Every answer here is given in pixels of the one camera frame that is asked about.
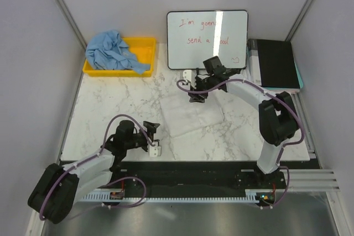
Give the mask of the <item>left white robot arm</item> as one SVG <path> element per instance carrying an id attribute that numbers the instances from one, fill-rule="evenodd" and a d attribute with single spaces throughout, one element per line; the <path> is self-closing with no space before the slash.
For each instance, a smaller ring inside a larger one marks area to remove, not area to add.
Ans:
<path id="1" fill-rule="evenodd" d="M 148 121 L 142 125 L 120 121 L 113 134 L 105 134 L 102 146 L 93 154 L 66 165 L 50 164 L 30 194 L 28 206 L 39 213 L 41 220 L 60 223 L 74 204 L 93 190 L 119 186 L 121 174 L 115 169 L 129 150 L 148 152 L 158 146 L 154 136 L 159 126 Z"/>

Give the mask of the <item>white long sleeve shirt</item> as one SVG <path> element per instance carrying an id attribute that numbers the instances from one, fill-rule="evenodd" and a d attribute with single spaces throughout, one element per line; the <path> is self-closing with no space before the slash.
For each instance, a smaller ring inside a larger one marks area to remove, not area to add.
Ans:
<path id="1" fill-rule="evenodd" d="M 159 100 L 166 128 L 172 138 L 195 130 L 219 124 L 224 115 L 215 96 L 204 103 L 190 102 L 190 97 L 180 92 Z"/>

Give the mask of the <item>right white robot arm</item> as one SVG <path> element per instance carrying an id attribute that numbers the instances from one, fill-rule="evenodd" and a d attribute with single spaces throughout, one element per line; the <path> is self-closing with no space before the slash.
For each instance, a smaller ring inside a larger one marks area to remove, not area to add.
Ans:
<path id="1" fill-rule="evenodd" d="M 259 171 L 253 174 L 254 184 L 266 188 L 273 182 L 272 172 L 278 169 L 284 148 L 304 140 L 304 128 L 292 97 L 283 91 L 274 93 L 246 79 L 236 69 L 228 69 L 214 56 L 203 62 L 206 73 L 198 69 L 184 70 L 178 87 L 189 85 L 190 102 L 208 98 L 210 92 L 221 90 L 239 97 L 258 111 L 259 131 L 263 147 L 257 160 Z"/>

